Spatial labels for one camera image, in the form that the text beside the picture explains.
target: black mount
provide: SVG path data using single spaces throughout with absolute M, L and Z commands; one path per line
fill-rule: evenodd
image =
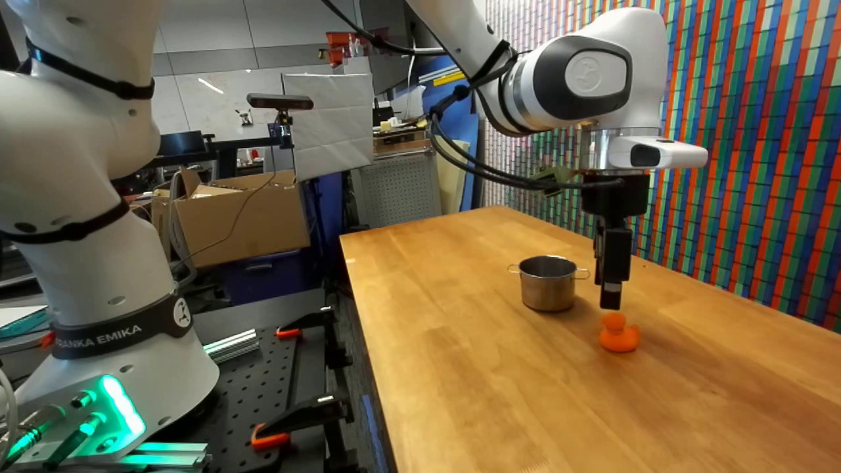
M 620 181 L 618 187 L 581 189 L 583 210 L 597 214 L 597 271 L 593 284 L 601 286 L 600 306 L 618 309 L 622 302 L 622 281 L 631 277 L 633 233 L 626 218 L 644 214 L 650 206 L 650 172 L 604 176 L 583 172 L 585 184 Z
M 301 327 L 324 327 L 324 355 L 326 364 L 337 376 L 337 392 L 326 392 L 324 396 L 316 396 L 311 401 L 294 405 L 275 421 L 270 421 L 263 430 L 266 432 L 292 432 L 312 426 L 324 426 L 328 456 L 326 456 L 326 473 L 361 473 L 361 464 L 355 459 L 355 452 L 344 445 L 341 435 L 341 421 L 351 422 L 351 407 L 349 407 L 349 388 L 344 367 L 349 364 L 346 350 L 340 344 L 337 336 L 337 309 L 330 304 L 307 311 L 287 325 L 280 325 L 280 332 L 294 332 Z

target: metal rod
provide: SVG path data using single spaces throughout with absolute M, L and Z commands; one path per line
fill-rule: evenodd
M 215 363 L 225 363 L 254 350 L 259 350 L 254 327 L 204 344 L 208 357 Z
M 203 470 L 208 452 L 203 453 L 128 453 L 119 463 L 121 466 L 166 466 L 166 470 Z
M 208 444 L 190 442 L 145 442 L 133 453 L 208 453 Z

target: metal cup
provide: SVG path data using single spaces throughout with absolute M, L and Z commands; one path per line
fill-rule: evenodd
M 562 258 L 529 258 L 520 262 L 522 304 L 537 311 L 564 311 L 576 300 L 576 262 Z

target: cardboard box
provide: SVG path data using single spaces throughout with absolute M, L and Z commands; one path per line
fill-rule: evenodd
M 430 141 L 426 129 L 403 129 L 403 131 L 378 131 L 374 134 L 374 158 L 396 158 L 396 155 L 415 155 L 430 152 Z
M 195 268 L 311 244 L 294 172 L 254 172 L 203 184 L 195 170 L 181 170 L 177 177 L 177 193 L 181 197 L 160 192 L 153 205 L 153 223 L 166 248 L 185 240 Z

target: wall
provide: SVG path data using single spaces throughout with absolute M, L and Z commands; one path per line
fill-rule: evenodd
M 412 43 L 408 25 L 408 5 L 403 0 L 361 0 L 363 25 L 383 33 L 392 43 Z M 371 51 L 374 89 L 386 92 L 405 83 L 411 58 L 392 51 Z
M 238 129 L 234 110 L 248 110 L 248 92 L 279 87 L 280 72 L 328 71 L 317 58 L 326 32 L 346 32 L 320 0 L 166 0 L 164 5 L 154 38 L 160 131 Z M 337 5 L 357 20 L 355 0 Z M 0 13 L 24 54 L 24 32 L 6 0 Z
M 637 254 L 841 330 L 839 0 L 489 0 L 489 20 L 529 50 L 618 5 L 667 20 L 664 134 L 709 149 L 654 177 Z M 583 152 L 583 131 L 485 134 L 489 159 L 520 172 Z M 577 193 L 485 198 L 591 233 Z

